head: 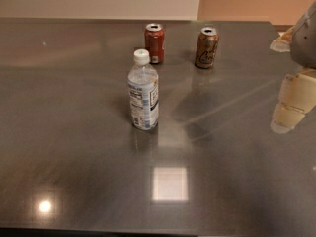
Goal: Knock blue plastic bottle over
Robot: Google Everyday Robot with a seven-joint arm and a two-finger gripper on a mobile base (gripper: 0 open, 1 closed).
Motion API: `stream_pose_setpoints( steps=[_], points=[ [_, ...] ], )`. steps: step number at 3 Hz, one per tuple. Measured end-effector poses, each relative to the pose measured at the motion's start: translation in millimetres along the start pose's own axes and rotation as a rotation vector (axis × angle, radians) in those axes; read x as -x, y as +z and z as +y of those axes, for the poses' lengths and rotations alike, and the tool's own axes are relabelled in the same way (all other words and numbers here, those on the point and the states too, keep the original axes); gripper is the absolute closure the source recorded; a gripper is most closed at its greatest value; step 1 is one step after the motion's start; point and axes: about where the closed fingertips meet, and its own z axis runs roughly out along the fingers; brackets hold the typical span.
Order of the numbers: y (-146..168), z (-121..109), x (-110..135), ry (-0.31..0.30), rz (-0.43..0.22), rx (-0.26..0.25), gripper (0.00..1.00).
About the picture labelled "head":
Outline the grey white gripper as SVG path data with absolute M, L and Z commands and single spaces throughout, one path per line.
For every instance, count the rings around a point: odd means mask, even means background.
M 270 44 L 276 52 L 291 52 L 291 58 L 303 69 L 287 74 L 282 81 L 278 103 L 270 128 L 278 134 L 288 133 L 316 106 L 316 1 L 290 27 Z

